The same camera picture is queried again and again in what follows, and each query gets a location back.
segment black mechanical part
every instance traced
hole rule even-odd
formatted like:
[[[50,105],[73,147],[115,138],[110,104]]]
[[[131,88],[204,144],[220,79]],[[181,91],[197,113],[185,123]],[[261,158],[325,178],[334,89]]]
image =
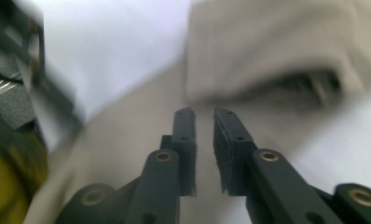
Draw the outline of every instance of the black mechanical part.
[[[125,224],[178,223],[179,164],[179,156],[173,150],[161,149],[148,156]]]
[[[13,34],[10,35],[7,30],[12,30]],[[21,41],[16,41],[14,36],[19,37]],[[29,52],[29,42],[33,38],[38,39],[37,58]],[[81,126],[81,122],[73,114],[73,102],[47,76],[44,42],[42,25],[22,12],[11,0],[0,0],[0,49],[4,53],[14,54],[29,66],[32,72],[31,93],[37,93],[47,98],[47,102],[54,105],[58,113],[69,117],[69,121],[78,128]]]
[[[226,190],[231,196],[248,194],[249,171],[246,160],[257,150],[257,146],[232,111],[215,109],[213,146],[223,191]]]
[[[176,224],[180,196],[195,194],[196,157],[195,114],[183,108],[139,178],[117,191],[101,184],[81,189],[56,224]]]
[[[370,188],[358,184],[338,185],[330,205],[345,223],[371,224]]]
[[[55,224],[123,223],[138,180],[118,190],[104,184],[84,187],[62,209]]]
[[[197,143],[195,132],[195,114],[190,107],[174,113],[172,135],[163,135],[160,148],[176,151],[180,157],[181,196],[195,196],[195,163]]]
[[[332,196],[308,185],[282,154],[258,149],[232,111],[215,110],[213,143],[223,189],[247,196],[253,223],[371,224],[371,189],[344,184]]]
[[[248,164],[276,222],[342,223],[279,152],[259,149]]]

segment olive green fabric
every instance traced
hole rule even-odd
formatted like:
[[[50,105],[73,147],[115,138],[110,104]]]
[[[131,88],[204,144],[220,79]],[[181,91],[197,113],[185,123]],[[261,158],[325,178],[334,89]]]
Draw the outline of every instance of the olive green fabric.
[[[47,152],[37,136],[13,132],[0,120],[0,224],[23,222],[47,173]]]

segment white fabric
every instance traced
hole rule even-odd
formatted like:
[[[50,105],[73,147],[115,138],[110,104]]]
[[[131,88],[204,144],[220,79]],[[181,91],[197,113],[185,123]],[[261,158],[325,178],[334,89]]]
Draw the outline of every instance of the white fabric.
[[[174,111],[190,105],[197,114],[198,197],[182,198],[181,223],[250,223],[244,198],[221,194],[212,144],[216,106],[236,112],[259,147],[279,150],[310,184],[329,192],[340,182],[371,187],[371,99],[351,98],[348,105],[309,110],[276,105],[263,94],[212,101],[215,96],[231,99],[236,91],[296,66],[332,66],[345,92],[369,88],[371,37],[360,33],[371,33],[371,6],[286,3],[227,0],[197,7],[191,13],[184,58],[120,98],[50,156],[48,182],[36,195],[25,223],[52,223],[87,184],[120,188],[138,176],[160,137],[171,133]]]

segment brass screw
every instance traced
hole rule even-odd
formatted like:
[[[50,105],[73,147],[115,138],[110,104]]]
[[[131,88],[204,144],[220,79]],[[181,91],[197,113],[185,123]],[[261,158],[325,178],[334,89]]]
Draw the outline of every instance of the brass screw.
[[[83,205],[93,206],[95,204],[101,203],[105,197],[106,193],[104,191],[102,191],[101,189],[93,189],[84,194],[81,202]]]
[[[279,157],[271,152],[263,152],[260,154],[261,159],[264,161],[278,161]]]
[[[371,207],[371,193],[363,189],[350,189],[350,197],[357,203]]]
[[[156,155],[156,160],[157,161],[170,161],[172,159],[171,153],[168,152],[159,152]]]

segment beige cloth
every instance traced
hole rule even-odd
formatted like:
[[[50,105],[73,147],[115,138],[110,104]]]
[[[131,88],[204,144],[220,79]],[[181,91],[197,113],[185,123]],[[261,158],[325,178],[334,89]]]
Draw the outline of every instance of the beige cloth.
[[[213,109],[232,109],[259,147],[279,150],[291,160],[336,116],[337,107],[299,108],[310,100],[302,98],[304,92],[249,89],[322,67],[336,71],[345,94],[360,92],[371,82],[371,36],[361,35],[365,31],[371,33],[371,6],[357,1],[198,5],[190,16],[185,57],[119,99],[50,156],[48,182],[25,223],[52,223],[73,194],[90,183],[118,189],[130,182],[158,149],[160,137],[172,132],[173,113],[186,106],[197,115],[198,197],[182,198],[181,223],[250,223],[244,198],[221,194]]]

